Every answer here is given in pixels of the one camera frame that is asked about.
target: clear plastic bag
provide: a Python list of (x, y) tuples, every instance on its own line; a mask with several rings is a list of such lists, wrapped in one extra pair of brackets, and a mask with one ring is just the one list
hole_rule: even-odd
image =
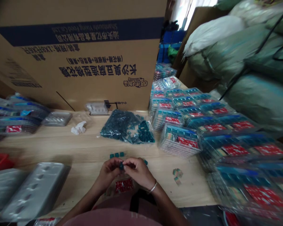
[(153, 129), (143, 116), (115, 109), (100, 132), (102, 137), (131, 144), (154, 143)]

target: crumpled paper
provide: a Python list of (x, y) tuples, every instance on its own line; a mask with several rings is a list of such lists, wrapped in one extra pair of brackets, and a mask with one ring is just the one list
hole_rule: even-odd
[(80, 122), (79, 124), (77, 124), (75, 127), (71, 128), (71, 132), (74, 133), (75, 135), (79, 135), (80, 133), (84, 133), (85, 132), (85, 128), (84, 128), (84, 124), (86, 123), (86, 121)]

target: plastic bag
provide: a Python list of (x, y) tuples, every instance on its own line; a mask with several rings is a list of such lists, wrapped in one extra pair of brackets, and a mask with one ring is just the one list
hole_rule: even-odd
[(247, 26), (262, 24), (283, 12), (283, 2), (270, 7), (262, 7), (254, 0), (244, 0), (238, 3), (229, 13), (242, 18)]
[(153, 129), (143, 116), (115, 109), (100, 132), (101, 136), (131, 144), (154, 143)]
[(189, 57), (243, 29), (245, 29), (244, 21), (236, 16), (224, 16), (204, 23), (190, 35), (183, 50), (183, 57)]

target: silver bangle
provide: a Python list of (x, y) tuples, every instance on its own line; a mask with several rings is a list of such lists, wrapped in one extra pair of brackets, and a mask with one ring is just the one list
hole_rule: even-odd
[(154, 189), (156, 188), (156, 185), (157, 185), (157, 181), (155, 182), (154, 187), (150, 191), (148, 191), (147, 194), (150, 194), (152, 191), (154, 191)]

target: red label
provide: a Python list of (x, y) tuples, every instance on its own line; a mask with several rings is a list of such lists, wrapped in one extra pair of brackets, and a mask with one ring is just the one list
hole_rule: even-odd
[(233, 127), (235, 130), (243, 130), (248, 128), (254, 128), (254, 125), (251, 124), (249, 121), (241, 121), (241, 122), (234, 122)]
[(203, 100), (201, 100), (201, 102), (203, 102), (203, 103), (212, 103), (212, 102), (214, 102), (214, 100), (212, 100), (212, 99), (203, 99)]
[(163, 108), (172, 108), (171, 104), (169, 103), (159, 103), (159, 106)]
[(133, 189), (134, 189), (134, 186), (133, 186), (133, 182), (131, 178), (115, 182), (115, 193), (116, 194), (127, 192)]
[(174, 94), (174, 96), (184, 96), (185, 94), (184, 93), (176, 93)]
[(7, 126), (6, 127), (6, 132), (21, 132), (22, 131), (22, 126), (21, 125), (17, 125), (17, 126)]
[(262, 146), (255, 146), (254, 147), (261, 155), (276, 155), (276, 154), (283, 154), (283, 151), (278, 148), (276, 145), (262, 145)]
[(164, 97), (164, 94), (154, 94), (154, 97)]
[(237, 156), (237, 155), (245, 155), (248, 154), (248, 151), (245, 150), (241, 145), (231, 144), (222, 147), (229, 155)]
[(170, 78), (170, 80), (171, 80), (171, 82), (173, 82), (173, 83), (176, 82), (175, 78)]
[(168, 122), (175, 122), (175, 123), (178, 123), (178, 124), (180, 124), (180, 121), (179, 121), (179, 119), (177, 119), (177, 118), (172, 118), (172, 117), (166, 117), (166, 121), (168, 121)]
[(193, 101), (188, 101), (188, 102), (187, 102), (187, 101), (184, 101), (184, 102), (183, 102), (183, 105), (184, 105), (184, 106), (194, 106), (195, 104), (194, 104)]
[(189, 113), (189, 115), (192, 117), (200, 117), (200, 116), (203, 116), (204, 114), (201, 112), (195, 112), (195, 113)]
[(187, 140), (183, 137), (178, 137), (178, 142), (193, 148), (198, 148), (198, 143), (195, 141)]
[(254, 185), (244, 185), (244, 187), (259, 205), (283, 207), (282, 199), (273, 190)]
[(206, 125), (206, 126), (204, 126), (208, 131), (210, 131), (210, 132), (215, 132), (215, 131), (220, 131), (220, 130), (226, 130), (226, 128), (223, 126), (223, 125), (221, 125), (221, 124), (219, 124), (219, 123), (217, 123), (217, 124), (215, 124), (215, 125)]
[(229, 111), (226, 108), (214, 109), (212, 110), (217, 115), (228, 113)]

